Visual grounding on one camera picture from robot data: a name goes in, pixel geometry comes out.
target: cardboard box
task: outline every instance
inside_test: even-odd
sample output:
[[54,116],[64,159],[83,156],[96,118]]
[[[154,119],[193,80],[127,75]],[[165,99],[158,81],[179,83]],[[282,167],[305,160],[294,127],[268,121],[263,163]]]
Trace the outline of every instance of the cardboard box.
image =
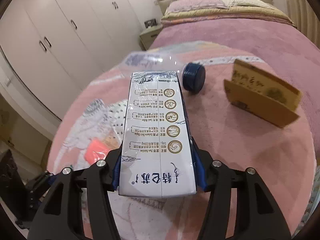
[[299,117],[301,93],[284,80],[236,60],[232,80],[224,80],[229,102],[278,127],[285,127]]

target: white milk carton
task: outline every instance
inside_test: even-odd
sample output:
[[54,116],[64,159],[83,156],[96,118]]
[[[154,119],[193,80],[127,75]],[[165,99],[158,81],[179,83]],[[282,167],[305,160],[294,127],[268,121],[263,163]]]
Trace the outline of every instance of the white milk carton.
[[119,195],[167,198],[195,193],[177,73],[134,72],[124,127]]

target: bed sheet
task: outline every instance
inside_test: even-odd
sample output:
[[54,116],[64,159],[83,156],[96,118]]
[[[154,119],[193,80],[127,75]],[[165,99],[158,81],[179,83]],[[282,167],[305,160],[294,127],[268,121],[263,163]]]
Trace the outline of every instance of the bed sheet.
[[[201,149],[230,168],[256,168],[293,233],[308,204],[316,165],[303,109],[298,107],[300,118],[296,122],[280,129],[228,102],[223,80],[231,78],[236,58],[274,73],[252,53],[207,42],[154,50],[157,52],[175,54],[185,64],[200,62],[205,66],[206,80],[199,94],[182,88],[191,135]],[[53,140],[47,167],[50,172],[60,172],[66,166],[75,170],[89,167],[84,155],[94,138],[119,147],[129,86],[130,78],[118,67],[89,84],[68,110]],[[236,218],[234,193],[227,236],[232,235]],[[197,239],[210,196],[200,189],[196,195],[169,199],[130,198],[118,192],[108,195],[120,236],[125,240]],[[85,190],[82,205],[84,231],[92,237]]]
[[251,52],[302,91],[301,106],[311,127],[316,155],[320,157],[320,50],[307,37],[278,22],[216,19],[166,27],[150,48],[190,41],[211,41]]

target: red package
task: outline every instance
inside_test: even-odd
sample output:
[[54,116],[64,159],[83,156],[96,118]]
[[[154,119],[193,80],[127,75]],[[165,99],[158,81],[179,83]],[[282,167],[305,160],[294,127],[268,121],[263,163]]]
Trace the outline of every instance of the red package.
[[102,141],[93,139],[87,148],[84,159],[92,165],[98,160],[104,160],[111,150],[112,149]]

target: wardrobe door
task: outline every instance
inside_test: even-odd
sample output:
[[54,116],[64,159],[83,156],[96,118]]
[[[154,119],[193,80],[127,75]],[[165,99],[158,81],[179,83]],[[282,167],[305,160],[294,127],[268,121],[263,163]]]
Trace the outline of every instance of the wardrobe door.
[[56,0],[64,15],[89,50],[95,62],[107,71],[120,63],[122,55],[87,0]]
[[140,24],[128,0],[87,0],[111,36],[117,49],[125,57],[139,46]]
[[0,45],[25,86],[62,119],[81,89],[43,44],[21,0],[13,0],[0,20]]
[[142,31],[140,22],[128,0],[112,0],[116,2],[117,20],[124,24],[128,35],[128,46],[134,50],[141,50],[139,36]]
[[56,0],[23,0],[23,4],[43,43],[81,89],[102,73]]

